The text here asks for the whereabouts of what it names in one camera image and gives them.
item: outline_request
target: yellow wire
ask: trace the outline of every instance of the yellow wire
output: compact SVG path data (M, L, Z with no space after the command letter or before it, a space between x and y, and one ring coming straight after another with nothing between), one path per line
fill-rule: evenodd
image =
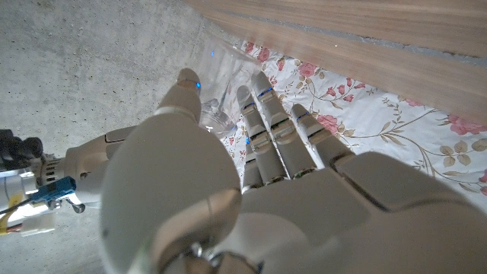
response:
M22 199L24 198L23 193L17 193L14 194L10 200L8 200L8 207L11 208L12 206L15 206L22 202ZM17 209L12 210L11 212L5 213L2 218L0 218L0 236L6 235L7 234L7 228L8 228L8 218L16 212Z

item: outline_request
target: blue connector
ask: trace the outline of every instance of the blue connector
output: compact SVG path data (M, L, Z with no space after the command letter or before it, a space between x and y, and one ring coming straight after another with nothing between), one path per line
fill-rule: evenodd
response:
M32 202L46 202L72 194L76 190L76 181L70 176L40 187L36 193L30 195Z

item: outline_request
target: concrete floor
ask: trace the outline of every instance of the concrete floor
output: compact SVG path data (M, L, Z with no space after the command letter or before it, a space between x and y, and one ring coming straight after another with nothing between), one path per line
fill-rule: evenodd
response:
M0 128L63 157L136 125L195 64L204 29L240 44L178 0L3 0ZM0 238L2 273L104 273L98 211L65 205L56 217L54 232Z

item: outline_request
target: robot finger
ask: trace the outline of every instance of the robot finger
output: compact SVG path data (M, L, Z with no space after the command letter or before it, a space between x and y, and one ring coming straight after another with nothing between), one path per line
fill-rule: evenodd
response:
M314 119L302 105L295 104L291 108L291 114L298 128L306 135L310 145L323 161L325 167L335 169L336 161L354 154L328 129L325 129Z
M316 164L298 135L294 123L275 95L267 76L260 72L253 76L252 82L253 90L262 106L264 117L290 178L299 178L315 170Z
M247 86L238 88L237 99L247 127L248 145L255 155L263 183L267 185L284 180L286 171Z

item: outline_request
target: black cable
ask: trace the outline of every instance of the black cable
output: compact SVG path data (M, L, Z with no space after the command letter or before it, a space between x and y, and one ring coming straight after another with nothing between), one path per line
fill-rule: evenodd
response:
M15 209L19 208L20 206L25 206L26 204L28 204L32 199L29 198L29 199L26 199L25 201L22 201L22 202L19 202L17 205L14 205L8 209L5 209L5 210L2 210L0 211L0 215L1 214L5 214L5 213L9 213L11 211L14 211Z

